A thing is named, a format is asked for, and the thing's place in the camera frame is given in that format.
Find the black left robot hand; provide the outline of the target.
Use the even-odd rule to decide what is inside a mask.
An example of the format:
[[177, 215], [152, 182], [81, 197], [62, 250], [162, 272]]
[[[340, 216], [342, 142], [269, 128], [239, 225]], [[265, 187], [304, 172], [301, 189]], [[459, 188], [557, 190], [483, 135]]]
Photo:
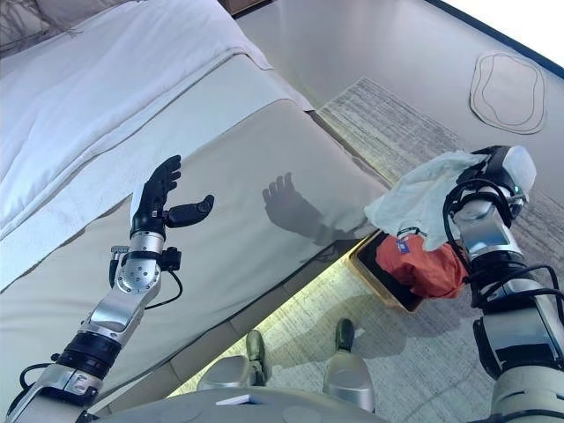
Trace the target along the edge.
[[181, 156], [174, 155], [155, 168], [150, 178], [136, 191], [131, 202], [130, 238], [137, 233], [156, 233], [166, 238], [166, 228], [193, 226], [212, 212], [215, 197], [207, 195], [194, 204], [165, 209], [168, 194], [181, 177]]

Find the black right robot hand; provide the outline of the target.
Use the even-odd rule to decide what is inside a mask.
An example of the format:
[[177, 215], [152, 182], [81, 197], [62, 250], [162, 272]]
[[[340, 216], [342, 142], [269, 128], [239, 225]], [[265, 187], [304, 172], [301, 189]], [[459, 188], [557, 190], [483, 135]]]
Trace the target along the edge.
[[537, 169], [525, 147], [494, 145], [476, 150], [472, 154], [486, 158], [464, 170], [457, 178], [457, 183], [470, 179], [484, 179], [503, 187], [512, 196], [529, 196], [537, 176]]

